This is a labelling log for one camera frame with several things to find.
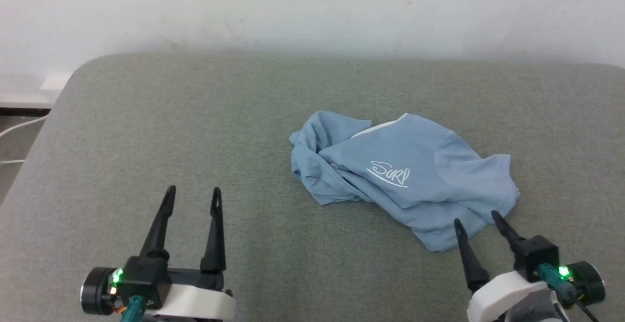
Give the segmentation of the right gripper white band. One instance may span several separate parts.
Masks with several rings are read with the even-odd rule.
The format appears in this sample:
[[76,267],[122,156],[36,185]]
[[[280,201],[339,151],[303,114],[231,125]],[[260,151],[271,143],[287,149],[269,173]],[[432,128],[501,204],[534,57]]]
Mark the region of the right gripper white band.
[[[491,211],[491,216],[511,251],[520,253],[525,237],[498,211]],[[605,283],[589,262],[558,267],[541,264],[533,275],[536,282],[529,282],[516,271],[490,279],[460,219],[455,219],[455,233],[467,288],[472,293],[467,306],[469,322],[569,322],[566,312],[574,307],[596,322],[588,306],[605,299]]]

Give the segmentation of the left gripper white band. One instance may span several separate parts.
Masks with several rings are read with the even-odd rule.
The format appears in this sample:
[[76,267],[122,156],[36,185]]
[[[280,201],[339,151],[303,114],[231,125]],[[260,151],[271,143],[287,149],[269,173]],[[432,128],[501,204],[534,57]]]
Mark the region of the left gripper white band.
[[[166,230],[173,213],[176,186],[169,186],[155,215],[140,256],[169,259],[165,250]],[[210,229],[205,255],[197,269],[170,269],[172,281],[169,295],[161,308],[146,304],[145,313],[137,322],[223,322],[232,320],[236,301],[230,290],[224,290],[223,275],[226,270],[225,227],[222,194],[214,188],[210,202]],[[124,302],[119,285],[125,279],[121,268],[94,268],[81,286],[81,308],[87,315],[109,316],[118,314],[123,322],[127,302]]]

